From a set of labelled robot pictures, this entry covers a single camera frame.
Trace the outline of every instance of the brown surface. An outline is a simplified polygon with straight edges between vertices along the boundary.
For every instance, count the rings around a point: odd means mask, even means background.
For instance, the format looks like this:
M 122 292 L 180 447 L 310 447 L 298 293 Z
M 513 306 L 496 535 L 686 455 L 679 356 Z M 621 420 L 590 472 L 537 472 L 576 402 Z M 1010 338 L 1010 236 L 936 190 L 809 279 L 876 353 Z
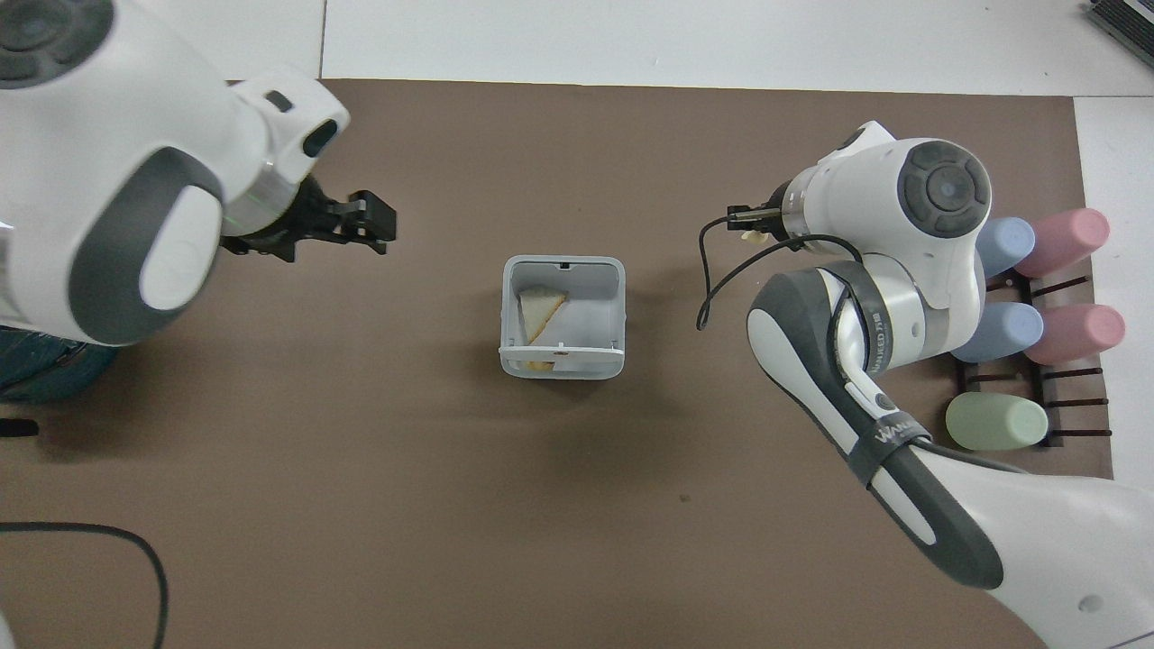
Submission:
M 118 524 L 171 572 L 181 648 L 1035 648 L 941 575 L 760 374 L 743 314 L 704 333 L 695 237 L 876 118 L 986 163 L 996 215 L 1082 203 L 1070 99 L 332 82 L 353 126 L 317 169 L 402 214 L 385 258 L 223 255 L 171 329 L 0 440 L 6 519 Z M 718 268 L 756 248 L 712 239 Z M 619 258 L 624 372 L 497 363 L 520 253 Z M 950 364 L 884 385 L 941 427 Z M 1026 457 L 1109 470 L 1103 440 Z M 112 540 L 0 539 L 24 647 L 145 647 L 153 585 Z

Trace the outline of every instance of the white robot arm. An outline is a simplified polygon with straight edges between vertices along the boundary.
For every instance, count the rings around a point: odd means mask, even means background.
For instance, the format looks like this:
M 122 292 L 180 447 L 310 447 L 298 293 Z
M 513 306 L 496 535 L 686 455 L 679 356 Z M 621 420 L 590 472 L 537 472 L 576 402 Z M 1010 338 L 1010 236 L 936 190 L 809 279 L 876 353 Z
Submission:
M 750 345 L 952 579 L 988 590 L 1051 649 L 1154 648 L 1154 494 L 936 447 L 872 380 L 973 334 L 984 299 L 974 239 L 990 199 L 961 147 L 864 125 L 765 204 L 732 210 L 744 223 L 733 229 L 832 234 L 862 253 L 770 279 L 748 314 Z
M 290 68 L 228 87 L 130 0 L 0 1 L 0 324 L 125 345 L 175 319 L 218 245 L 379 253 L 396 212 L 308 176 L 349 124 Z

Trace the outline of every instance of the black cable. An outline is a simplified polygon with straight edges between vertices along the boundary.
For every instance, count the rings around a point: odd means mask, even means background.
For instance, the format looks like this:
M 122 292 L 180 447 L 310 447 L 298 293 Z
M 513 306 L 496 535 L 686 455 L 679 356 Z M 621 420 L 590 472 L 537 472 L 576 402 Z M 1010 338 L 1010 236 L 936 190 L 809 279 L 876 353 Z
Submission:
M 142 537 L 120 528 L 111 525 L 99 525 L 95 523 L 54 523 L 44 521 L 30 522 L 0 522 L 0 534 L 3 532 L 81 532 L 102 534 L 127 540 L 141 549 L 152 565 L 156 573 L 157 585 L 160 589 L 160 610 L 156 620 L 156 636 L 152 640 L 152 649 L 160 649 L 164 643 L 164 632 L 168 626 L 168 577 L 164 574 L 164 565 L 160 564 L 160 555 Z
M 713 279 L 710 277 L 710 261 L 705 256 L 705 233 L 710 231 L 714 225 L 721 225 L 722 223 L 729 221 L 729 216 L 722 216 L 720 218 L 714 218 L 713 221 L 706 223 L 702 226 L 700 233 L 697 234 L 697 249 L 702 253 L 702 270 L 705 273 L 705 294 L 710 294 L 713 289 Z M 710 319 L 710 307 L 705 306 L 705 320 Z
M 966 453 L 961 453 L 961 452 L 954 450 L 952 448 L 946 448 L 944 446 L 938 446 L 938 445 L 934 443 L 932 441 L 930 441 L 930 440 L 928 440 L 926 438 L 916 438 L 916 439 L 912 440 L 909 443 L 912 443 L 912 445 L 914 445 L 917 448 L 921 448 L 923 450 L 928 450 L 929 453 L 932 453 L 934 455 L 941 455 L 942 457 L 949 457 L 950 460 L 957 460 L 958 462 L 965 462 L 967 464 L 974 464 L 975 467 L 982 467 L 984 469 L 994 469 L 996 471 L 1006 471 L 1006 472 L 1010 472 L 1010 473 L 1028 473 L 1029 472 L 1029 471 L 1024 471 L 1024 470 L 1019 469 L 1018 467 L 1014 467 L 1013 464 L 1006 464 L 1004 462 L 996 462 L 994 460 L 987 460 L 984 457 L 977 457 L 975 455 L 969 455 L 969 454 L 966 454 Z
M 718 294 L 718 292 L 721 291 L 721 288 L 725 286 L 726 284 L 728 284 L 730 279 L 733 279 L 734 277 L 736 277 L 742 270 L 745 270 L 747 268 L 749 268 L 750 266 L 757 263 L 758 261 L 760 261 L 762 259 L 766 258 L 767 255 L 770 255 L 772 253 L 775 253 L 775 252 L 778 252 L 778 251 L 780 251 L 782 248 L 787 248 L 787 247 L 789 247 L 792 245 L 796 245 L 796 244 L 801 244 L 801 243 L 805 243 L 805 241 L 829 241 L 831 244 L 834 244 L 837 246 L 840 246 L 840 247 L 845 248 L 846 252 L 848 252 L 850 254 L 850 256 L 854 258 L 854 261 L 856 261 L 859 263 L 861 263 L 861 261 L 862 261 L 862 254 L 857 251 L 857 248 L 854 247 L 853 244 L 850 244 L 849 241 L 847 241 L 847 240 L 845 240 L 845 239 L 842 239 L 840 237 L 834 237 L 832 234 L 802 234 L 800 237 L 794 237 L 793 239 L 786 239 L 785 241 L 774 244 L 774 245 L 765 248 L 764 251 L 758 252 L 757 254 L 755 254 L 754 256 L 747 259 L 745 261 L 741 262 L 740 264 L 737 264 L 736 268 L 734 268 L 733 270 L 730 270 L 728 275 L 726 275 L 725 277 L 721 278 L 720 282 L 718 282 L 717 286 L 707 288 L 706 293 L 705 293 L 705 300 L 702 303 L 702 307 L 697 311 L 697 330 L 700 331 L 702 329 L 705 328 L 706 324 L 709 324 L 709 322 L 710 322 L 710 301 L 713 300 L 713 298 Z

